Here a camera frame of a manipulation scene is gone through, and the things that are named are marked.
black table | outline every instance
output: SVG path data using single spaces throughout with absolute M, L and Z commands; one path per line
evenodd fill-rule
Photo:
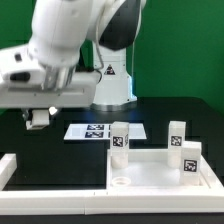
M 186 140 L 201 141 L 203 156 L 224 182 L 224 117 L 198 98 L 140 98 L 120 112 L 63 109 L 41 131 L 26 131 L 20 110 L 0 117 L 2 153 L 16 153 L 18 168 L 5 190 L 104 189 L 109 141 L 64 141 L 71 123 L 143 123 L 147 140 L 130 148 L 166 148 L 171 120 L 186 121 Z M 223 223 L 223 214 L 1 216 L 0 223 Z

green screen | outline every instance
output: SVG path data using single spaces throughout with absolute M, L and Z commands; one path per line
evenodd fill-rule
M 34 2 L 0 1 L 0 48 L 29 40 Z M 90 48 L 82 48 L 89 65 Z M 224 1 L 148 0 L 134 66 L 137 96 L 199 97 L 224 114 Z

white tray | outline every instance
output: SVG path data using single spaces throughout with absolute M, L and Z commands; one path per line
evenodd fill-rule
M 130 150 L 130 167 L 111 168 L 108 153 L 107 189 L 79 191 L 2 191 L 0 214 L 105 214 L 224 212 L 224 189 L 201 158 L 200 186 L 181 186 L 178 171 L 166 167 L 167 150 Z M 129 186 L 113 186 L 120 175 Z

marker sheet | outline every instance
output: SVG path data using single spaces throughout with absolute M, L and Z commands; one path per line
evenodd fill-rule
M 106 140 L 110 139 L 111 124 L 70 124 L 64 140 Z M 143 124 L 129 124 L 129 139 L 146 139 Z

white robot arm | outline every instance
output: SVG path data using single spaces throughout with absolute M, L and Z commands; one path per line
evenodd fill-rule
M 1 108 L 88 107 L 101 74 L 76 72 L 85 39 L 131 45 L 146 0 L 37 0 L 27 45 L 0 51 Z

